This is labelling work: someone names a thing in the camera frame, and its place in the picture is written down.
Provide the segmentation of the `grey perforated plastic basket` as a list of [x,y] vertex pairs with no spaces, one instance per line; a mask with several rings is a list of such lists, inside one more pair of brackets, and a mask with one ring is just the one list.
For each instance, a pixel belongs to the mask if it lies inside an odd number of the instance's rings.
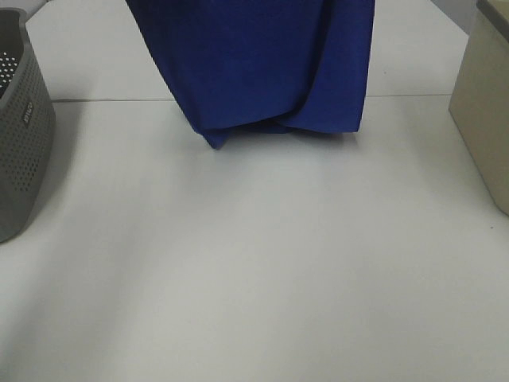
[[56,125],[52,100],[25,27],[1,9],[1,241],[27,224],[47,169]]

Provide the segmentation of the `blue microfibre towel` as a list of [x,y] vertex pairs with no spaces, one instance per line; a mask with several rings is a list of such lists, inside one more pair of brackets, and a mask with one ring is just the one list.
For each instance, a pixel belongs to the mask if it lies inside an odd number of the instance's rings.
[[359,129],[373,1],[130,1],[192,129],[213,148],[238,130]]

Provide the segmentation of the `beige plastic basket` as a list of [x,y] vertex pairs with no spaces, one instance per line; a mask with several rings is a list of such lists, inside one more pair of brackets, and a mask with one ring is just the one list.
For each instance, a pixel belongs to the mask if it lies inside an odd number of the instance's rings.
[[476,5],[449,112],[492,200],[508,213],[508,2]]

